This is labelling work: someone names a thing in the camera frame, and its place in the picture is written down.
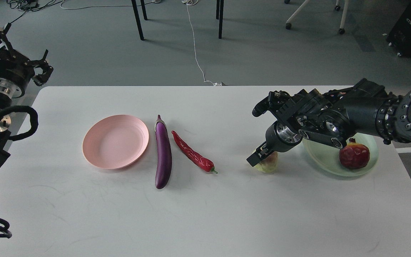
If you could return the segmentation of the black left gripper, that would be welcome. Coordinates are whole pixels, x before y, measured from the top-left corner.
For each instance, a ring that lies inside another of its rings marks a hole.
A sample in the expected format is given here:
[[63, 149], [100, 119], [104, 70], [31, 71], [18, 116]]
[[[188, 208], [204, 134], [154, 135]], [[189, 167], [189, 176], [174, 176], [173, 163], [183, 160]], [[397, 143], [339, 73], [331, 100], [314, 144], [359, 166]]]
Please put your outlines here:
[[[47, 61], [47, 49], [40, 60], [31, 60], [31, 67], [25, 65], [27, 57], [19, 52], [13, 54], [13, 47], [7, 39], [10, 28], [11, 23], [7, 23], [0, 29], [0, 86], [9, 88], [10, 98], [20, 98], [25, 95], [31, 78], [36, 86], [43, 86], [54, 69]], [[42, 72], [34, 75], [34, 69], [41, 69]]]

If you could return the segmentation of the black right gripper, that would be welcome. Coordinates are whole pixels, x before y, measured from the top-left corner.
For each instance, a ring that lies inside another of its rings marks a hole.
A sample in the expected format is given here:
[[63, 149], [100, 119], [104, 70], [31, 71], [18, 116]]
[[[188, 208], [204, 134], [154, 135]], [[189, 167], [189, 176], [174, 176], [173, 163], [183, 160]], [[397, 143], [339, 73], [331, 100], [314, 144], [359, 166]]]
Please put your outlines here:
[[338, 101], [350, 89], [324, 94], [313, 89], [291, 96], [285, 91], [270, 91], [252, 110], [254, 117], [270, 112], [276, 121], [267, 129], [265, 141], [246, 159], [255, 167], [274, 151], [287, 152], [303, 139], [334, 148], [344, 148], [356, 130]]

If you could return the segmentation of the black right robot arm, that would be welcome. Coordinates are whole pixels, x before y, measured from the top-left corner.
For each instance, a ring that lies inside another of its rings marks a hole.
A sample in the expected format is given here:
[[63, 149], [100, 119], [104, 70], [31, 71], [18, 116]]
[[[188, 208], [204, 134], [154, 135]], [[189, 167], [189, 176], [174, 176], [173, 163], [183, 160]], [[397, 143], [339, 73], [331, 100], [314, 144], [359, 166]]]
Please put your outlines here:
[[357, 133], [378, 136], [386, 145], [411, 143], [411, 91], [397, 96], [367, 79], [326, 93], [271, 91], [252, 114], [266, 112], [276, 121], [267, 129], [264, 143], [247, 158], [251, 166], [273, 152], [289, 151], [303, 139], [337, 149], [345, 148]]

